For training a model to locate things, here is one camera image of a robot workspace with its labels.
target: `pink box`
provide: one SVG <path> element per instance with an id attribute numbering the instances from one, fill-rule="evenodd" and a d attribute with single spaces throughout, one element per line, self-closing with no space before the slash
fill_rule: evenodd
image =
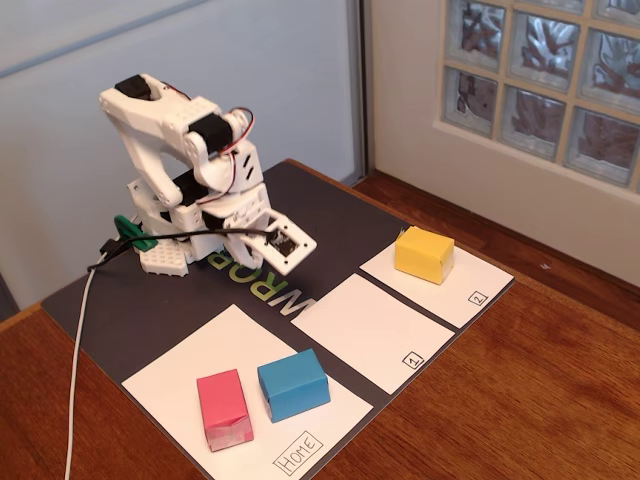
<path id="1" fill-rule="evenodd" d="M 198 395 L 212 452 L 253 440 L 253 429 L 237 370 L 199 378 Z"/>

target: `paper box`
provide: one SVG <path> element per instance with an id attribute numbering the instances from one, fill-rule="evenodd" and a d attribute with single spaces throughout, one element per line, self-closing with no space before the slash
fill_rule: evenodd
<path id="1" fill-rule="evenodd" d="M 199 378 L 198 395 L 212 452 L 253 440 L 253 429 L 237 370 Z"/>
<path id="2" fill-rule="evenodd" d="M 258 379 L 274 423 L 331 400 L 327 375 L 313 350 L 258 367 Z"/>
<path id="3" fill-rule="evenodd" d="M 395 267 L 440 285 L 453 268 L 452 238 L 410 227 L 396 240 Z"/>

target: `robotic arm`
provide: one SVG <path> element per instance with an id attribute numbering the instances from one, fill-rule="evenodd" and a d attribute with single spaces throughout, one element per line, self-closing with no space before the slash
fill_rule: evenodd
<path id="1" fill-rule="evenodd" d="M 238 263 L 259 268 L 263 259 L 287 274 L 316 247 L 287 217 L 271 209 L 258 153 L 247 140 L 253 126 L 244 108 L 223 114 L 202 97 L 190 99 L 170 85 L 136 75 L 102 92 L 100 104 L 117 128 L 141 178 L 128 185 L 145 232 L 162 235 L 207 228 L 256 228 L 273 240 L 231 234 L 161 240 L 159 252 L 140 252 L 150 273 L 185 275 L 187 265 L 225 248 Z M 192 170 L 175 181 L 166 152 Z"/>

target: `blue box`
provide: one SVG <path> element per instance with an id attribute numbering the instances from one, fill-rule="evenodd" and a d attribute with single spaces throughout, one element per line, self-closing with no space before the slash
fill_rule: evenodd
<path id="1" fill-rule="evenodd" d="M 313 350 L 258 367 L 273 423 L 331 401 L 329 381 Z"/>

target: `red wire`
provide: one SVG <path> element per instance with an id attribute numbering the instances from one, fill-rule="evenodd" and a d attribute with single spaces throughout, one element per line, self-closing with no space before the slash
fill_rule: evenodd
<path id="1" fill-rule="evenodd" d="M 242 132 L 242 135 L 240 135 L 240 137 L 235 141 L 235 142 L 231 142 L 229 145 L 227 145 L 226 147 L 224 147 L 222 150 L 220 150 L 221 155 L 223 153 L 227 153 L 229 150 L 231 150 L 233 147 L 235 147 L 238 143 L 240 143 L 240 141 L 244 140 L 246 138 L 247 135 L 249 135 L 249 132 L 251 131 L 251 129 L 253 128 L 253 124 L 255 123 L 255 118 L 253 116 L 253 112 L 251 110 L 249 110 L 246 107 L 236 107 L 236 108 L 232 108 L 230 111 L 234 111 L 234 110 L 242 110 L 244 112 L 247 112 L 249 115 L 251 115 L 251 121 L 249 122 L 249 125 L 247 125 L 247 128 L 245 128 L 244 132 Z"/>
<path id="2" fill-rule="evenodd" d="M 236 181 L 236 154 L 235 152 L 233 152 L 233 147 L 235 147 L 241 140 L 245 139 L 247 135 L 249 135 L 249 132 L 251 131 L 251 129 L 253 128 L 253 124 L 255 123 L 255 117 L 253 116 L 253 112 L 248 108 L 236 107 L 231 109 L 231 111 L 234 111 L 234 110 L 242 110 L 242 111 L 248 112 L 251 115 L 251 121 L 249 121 L 249 125 L 247 125 L 247 128 L 245 128 L 244 132 L 242 132 L 242 135 L 240 135 L 240 137 L 235 142 L 230 143 L 229 145 L 227 145 L 226 147 L 224 147 L 222 150 L 218 152 L 218 155 L 224 155 L 229 150 L 232 150 L 231 162 L 233 164 L 233 174 L 231 176 L 231 182 L 229 183 L 229 187 L 224 192 L 219 193 L 214 197 L 206 196 L 200 200 L 196 200 L 196 203 L 198 205 L 204 205 L 206 203 L 213 202 L 214 200 L 218 200 L 219 198 L 224 197 L 227 193 L 229 193 L 229 190 L 231 190 L 233 183 Z"/>
<path id="3" fill-rule="evenodd" d="M 167 82 L 162 82 L 164 83 L 167 87 L 169 87 L 171 90 L 175 90 L 176 92 L 178 92 L 180 95 L 184 95 L 185 97 L 187 97 L 187 100 L 191 100 L 191 97 L 189 95 L 187 95 L 184 92 L 181 92 L 180 90 L 178 90 L 176 87 L 174 87 L 173 85 L 167 83 Z"/>

